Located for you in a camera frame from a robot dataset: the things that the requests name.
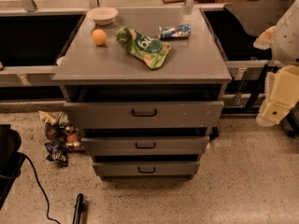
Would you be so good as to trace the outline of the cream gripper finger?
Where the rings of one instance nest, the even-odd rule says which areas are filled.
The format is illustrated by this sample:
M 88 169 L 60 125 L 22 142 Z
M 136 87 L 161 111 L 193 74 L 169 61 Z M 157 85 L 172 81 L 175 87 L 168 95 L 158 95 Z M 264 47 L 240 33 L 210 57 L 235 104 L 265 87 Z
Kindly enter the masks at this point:
M 290 110 L 286 107 L 263 102 L 256 117 L 256 121 L 261 126 L 271 127 L 280 124 L 289 113 Z

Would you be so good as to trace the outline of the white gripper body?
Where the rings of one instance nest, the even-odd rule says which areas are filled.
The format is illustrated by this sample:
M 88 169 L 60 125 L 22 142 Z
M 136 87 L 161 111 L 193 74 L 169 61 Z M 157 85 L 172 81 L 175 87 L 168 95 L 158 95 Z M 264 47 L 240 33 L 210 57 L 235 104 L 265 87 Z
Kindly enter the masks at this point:
M 269 106 L 292 109 L 299 102 L 299 67 L 286 65 L 265 79 L 265 101 Z

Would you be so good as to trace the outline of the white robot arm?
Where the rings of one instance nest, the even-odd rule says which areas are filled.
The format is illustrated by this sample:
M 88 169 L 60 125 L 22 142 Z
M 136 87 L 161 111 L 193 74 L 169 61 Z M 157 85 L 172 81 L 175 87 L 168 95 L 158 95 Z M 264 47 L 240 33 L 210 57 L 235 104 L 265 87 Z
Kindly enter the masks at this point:
M 283 64 L 265 78 L 265 99 L 256 121 L 270 127 L 279 124 L 299 102 L 299 0 L 295 0 L 276 26 L 265 30 L 253 43 L 271 49 L 272 62 Z

